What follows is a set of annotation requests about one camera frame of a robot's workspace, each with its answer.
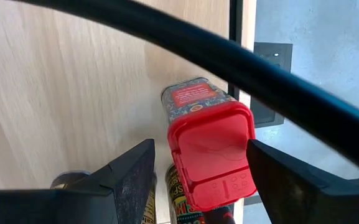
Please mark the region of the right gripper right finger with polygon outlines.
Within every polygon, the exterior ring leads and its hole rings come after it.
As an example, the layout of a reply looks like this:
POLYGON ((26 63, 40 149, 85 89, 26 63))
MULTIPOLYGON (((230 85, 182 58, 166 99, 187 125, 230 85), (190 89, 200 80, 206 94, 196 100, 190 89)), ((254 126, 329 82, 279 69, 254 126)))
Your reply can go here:
POLYGON ((359 184, 248 141, 251 175, 272 223, 359 224, 359 184))

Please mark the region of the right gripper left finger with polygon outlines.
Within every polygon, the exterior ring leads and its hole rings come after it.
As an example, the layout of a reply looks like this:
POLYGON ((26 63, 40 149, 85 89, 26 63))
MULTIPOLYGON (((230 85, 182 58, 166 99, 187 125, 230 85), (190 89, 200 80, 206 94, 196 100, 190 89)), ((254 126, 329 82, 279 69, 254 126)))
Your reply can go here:
POLYGON ((154 159, 146 139, 66 189, 0 190, 0 223, 140 223, 154 159))

